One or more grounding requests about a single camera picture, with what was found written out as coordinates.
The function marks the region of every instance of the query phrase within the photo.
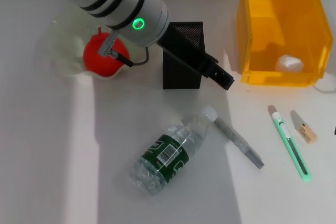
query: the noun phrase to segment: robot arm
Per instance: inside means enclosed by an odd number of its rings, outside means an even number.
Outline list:
[[[224,89],[233,77],[216,64],[216,60],[201,52],[191,41],[170,25],[170,16],[162,0],[73,0],[95,18],[103,19],[140,47],[157,43],[173,57],[210,77]]]

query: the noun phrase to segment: red object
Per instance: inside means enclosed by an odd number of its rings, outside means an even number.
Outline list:
[[[98,28],[98,34],[91,37],[89,43],[86,45],[83,53],[83,61],[85,67],[100,76],[109,77],[114,75],[124,65],[120,61],[107,56],[106,58],[98,54],[98,50],[109,37],[109,33],[102,33],[101,28]],[[130,59],[128,51],[120,39],[116,39],[113,45],[113,50],[122,54],[127,59]]]

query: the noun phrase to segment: water bottle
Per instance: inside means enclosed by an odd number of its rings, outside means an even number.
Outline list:
[[[172,125],[131,168],[132,182],[150,195],[160,192],[199,150],[216,118],[216,111],[206,107]]]

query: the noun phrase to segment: yellow plastic bin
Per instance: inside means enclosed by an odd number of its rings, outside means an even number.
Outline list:
[[[306,87],[323,77],[333,39],[320,0],[240,0],[237,33],[242,82]],[[303,72],[276,72],[285,54]]]

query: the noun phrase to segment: white table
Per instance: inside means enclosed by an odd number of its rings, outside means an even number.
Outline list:
[[[43,67],[44,36],[71,4],[0,0],[0,222],[333,223],[336,93],[239,83],[238,0],[164,1],[175,21],[203,21],[207,52],[235,77],[228,92],[205,78],[200,90],[162,90],[157,46],[147,65],[111,81],[58,79]],[[322,1],[335,34],[334,0]],[[316,87],[335,90],[335,50]],[[210,129],[179,177],[157,196],[143,198],[128,184],[128,168],[170,123],[206,104],[247,139],[265,167],[258,170]],[[287,120],[312,173],[310,183],[300,179],[268,115],[270,104]],[[292,109],[318,134],[313,145],[300,141]]]

